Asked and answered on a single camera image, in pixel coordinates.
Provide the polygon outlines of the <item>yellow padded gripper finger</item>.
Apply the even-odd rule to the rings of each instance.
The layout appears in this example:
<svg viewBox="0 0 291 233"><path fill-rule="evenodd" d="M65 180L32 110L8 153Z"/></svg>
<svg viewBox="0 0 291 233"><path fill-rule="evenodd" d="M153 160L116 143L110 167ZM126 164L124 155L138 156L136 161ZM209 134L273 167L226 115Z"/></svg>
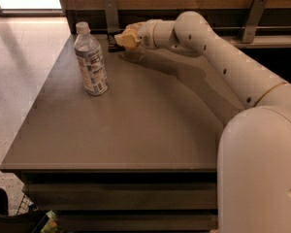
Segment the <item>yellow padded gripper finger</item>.
<svg viewBox="0 0 291 233"><path fill-rule="evenodd" d="M131 24L128 24L126 27L125 27L125 30L126 29L135 29L135 30L138 30L142 25L144 25L145 23L143 21L141 22L136 22L136 23L131 23Z"/></svg>
<svg viewBox="0 0 291 233"><path fill-rule="evenodd" d="M137 48L140 44L138 30L135 28L127 28L122 33L116 34L114 38L118 45L129 50Z"/></svg>

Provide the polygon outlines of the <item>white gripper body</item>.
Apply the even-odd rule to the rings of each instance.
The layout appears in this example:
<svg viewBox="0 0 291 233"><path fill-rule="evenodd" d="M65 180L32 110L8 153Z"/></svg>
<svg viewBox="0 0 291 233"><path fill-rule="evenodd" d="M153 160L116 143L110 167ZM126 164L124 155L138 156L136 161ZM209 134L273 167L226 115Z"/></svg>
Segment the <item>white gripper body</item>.
<svg viewBox="0 0 291 233"><path fill-rule="evenodd" d="M145 49L155 49L154 29L161 19L151 19L138 23L138 39Z"/></svg>

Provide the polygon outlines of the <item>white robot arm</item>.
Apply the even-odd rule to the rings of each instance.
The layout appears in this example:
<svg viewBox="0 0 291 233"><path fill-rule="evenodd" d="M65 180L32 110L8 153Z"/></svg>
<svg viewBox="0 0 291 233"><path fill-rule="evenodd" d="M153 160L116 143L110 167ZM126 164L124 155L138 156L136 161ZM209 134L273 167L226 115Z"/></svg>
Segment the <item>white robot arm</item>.
<svg viewBox="0 0 291 233"><path fill-rule="evenodd" d="M291 83L218 36L198 13L128 25L127 48L203 55L244 109L222 133L218 233L291 233Z"/></svg>

